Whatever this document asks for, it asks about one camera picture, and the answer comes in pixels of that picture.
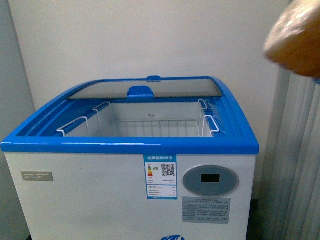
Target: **plastic bag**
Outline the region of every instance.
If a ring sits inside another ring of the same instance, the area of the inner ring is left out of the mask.
[[[295,0],[263,47],[265,56],[296,74],[320,78],[320,0]]]

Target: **white freezer body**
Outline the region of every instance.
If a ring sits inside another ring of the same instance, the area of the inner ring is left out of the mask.
[[[143,154],[5,153],[33,240],[245,240],[255,155],[177,155],[178,199],[147,199]],[[228,224],[183,222],[183,186],[197,166],[232,170],[238,187]],[[52,172],[53,181],[24,181],[21,171]]]

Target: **oval control panel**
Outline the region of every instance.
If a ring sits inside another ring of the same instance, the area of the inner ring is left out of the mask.
[[[195,195],[219,197],[234,191],[239,185],[239,178],[226,167],[204,165],[189,170],[183,177],[183,185]]]

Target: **brand logo plate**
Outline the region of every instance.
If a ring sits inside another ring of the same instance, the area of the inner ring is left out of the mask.
[[[22,171],[21,175],[24,181],[52,182],[54,180],[50,171]]]

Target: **digital display panel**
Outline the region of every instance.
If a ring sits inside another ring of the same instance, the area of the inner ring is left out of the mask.
[[[201,174],[202,183],[220,183],[220,174]]]

